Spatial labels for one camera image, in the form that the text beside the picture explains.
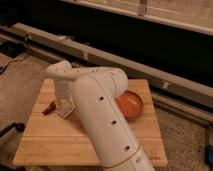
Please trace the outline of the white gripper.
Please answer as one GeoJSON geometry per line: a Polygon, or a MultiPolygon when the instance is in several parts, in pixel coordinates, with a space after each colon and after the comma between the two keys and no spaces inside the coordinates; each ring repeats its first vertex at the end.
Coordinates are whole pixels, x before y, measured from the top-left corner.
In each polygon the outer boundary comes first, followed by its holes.
{"type": "MultiPolygon", "coordinates": [[[[72,99],[69,99],[72,95],[71,83],[67,80],[56,80],[54,82],[54,85],[55,85],[55,96],[58,99],[66,99],[68,106],[67,108],[70,112],[72,112],[74,110],[74,103],[72,99]]],[[[57,112],[60,112],[62,108],[63,108],[62,100],[56,100],[57,112]]]]}

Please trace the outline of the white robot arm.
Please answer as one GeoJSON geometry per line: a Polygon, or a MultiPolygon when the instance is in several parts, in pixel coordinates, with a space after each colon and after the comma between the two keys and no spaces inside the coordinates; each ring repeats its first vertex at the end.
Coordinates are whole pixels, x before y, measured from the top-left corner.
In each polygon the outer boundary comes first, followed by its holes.
{"type": "Polygon", "coordinates": [[[155,171],[115,99],[128,87],[126,73],[114,67],[50,65],[46,76],[56,91],[73,98],[78,117],[104,171],[155,171]]]}

